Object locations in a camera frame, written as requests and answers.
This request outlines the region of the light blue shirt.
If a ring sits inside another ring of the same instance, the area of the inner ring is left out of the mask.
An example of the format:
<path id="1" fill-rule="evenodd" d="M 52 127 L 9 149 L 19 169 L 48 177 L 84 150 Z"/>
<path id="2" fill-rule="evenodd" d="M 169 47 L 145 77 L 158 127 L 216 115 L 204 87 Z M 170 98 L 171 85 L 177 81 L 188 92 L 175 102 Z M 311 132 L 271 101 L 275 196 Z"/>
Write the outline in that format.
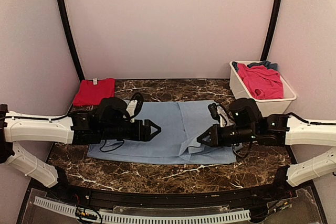
<path id="1" fill-rule="evenodd" d="M 146 102 L 138 119 L 150 119 L 162 131 L 149 142 L 116 140 L 91 144 L 88 157 L 118 162 L 156 165 L 230 164 L 236 161 L 231 147 L 209 147 L 197 137 L 216 123 L 208 110 L 212 100 Z"/>

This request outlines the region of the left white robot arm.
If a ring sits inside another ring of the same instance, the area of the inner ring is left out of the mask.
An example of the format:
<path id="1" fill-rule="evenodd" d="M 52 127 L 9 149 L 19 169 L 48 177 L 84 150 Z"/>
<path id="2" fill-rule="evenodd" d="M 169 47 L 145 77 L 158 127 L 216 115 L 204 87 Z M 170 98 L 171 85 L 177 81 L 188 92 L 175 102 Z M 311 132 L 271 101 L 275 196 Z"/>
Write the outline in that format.
<path id="1" fill-rule="evenodd" d="M 149 142 L 161 133 L 151 120 L 136 120 L 126 108 L 111 106 L 105 112 L 72 112 L 62 116 L 26 115 L 9 111 L 1 104 L 1 163 L 29 176 L 63 201 L 74 197 L 66 174 L 26 151 L 20 141 L 57 142 L 72 145 L 99 144 L 102 140 Z"/>

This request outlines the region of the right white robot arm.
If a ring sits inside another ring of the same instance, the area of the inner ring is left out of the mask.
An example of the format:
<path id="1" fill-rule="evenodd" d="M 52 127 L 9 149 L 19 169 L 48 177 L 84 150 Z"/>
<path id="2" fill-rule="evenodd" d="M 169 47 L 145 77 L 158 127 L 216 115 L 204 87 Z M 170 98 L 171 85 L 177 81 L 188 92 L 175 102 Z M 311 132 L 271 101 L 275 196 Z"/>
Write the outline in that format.
<path id="1" fill-rule="evenodd" d="M 273 200 L 309 180 L 335 173 L 335 122 L 312 122 L 297 115 L 272 114 L 268 117 L 234 114 L 230 126 L 212 125 L 197 141 L 210 147 L 232 147 L 234 144 L 257 142 L 264 146 L 319 145 L 330 149 L 316 157 L 277 170 L 274 184 L 268 188 Z"/>

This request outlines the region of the red t-shirt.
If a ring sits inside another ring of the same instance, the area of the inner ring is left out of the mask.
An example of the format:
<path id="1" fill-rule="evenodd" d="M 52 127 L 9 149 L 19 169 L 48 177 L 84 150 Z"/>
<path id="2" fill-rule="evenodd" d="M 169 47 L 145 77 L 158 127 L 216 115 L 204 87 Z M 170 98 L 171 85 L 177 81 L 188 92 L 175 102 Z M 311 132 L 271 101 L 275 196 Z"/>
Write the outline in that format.
<path id="1" fill-rule="evenodd" d="M 99 105 L 102 99 L 114 97 L 114 93 L 115 80 L 113 78 L 83 80 L 72 104 L 73 106 Z"/>

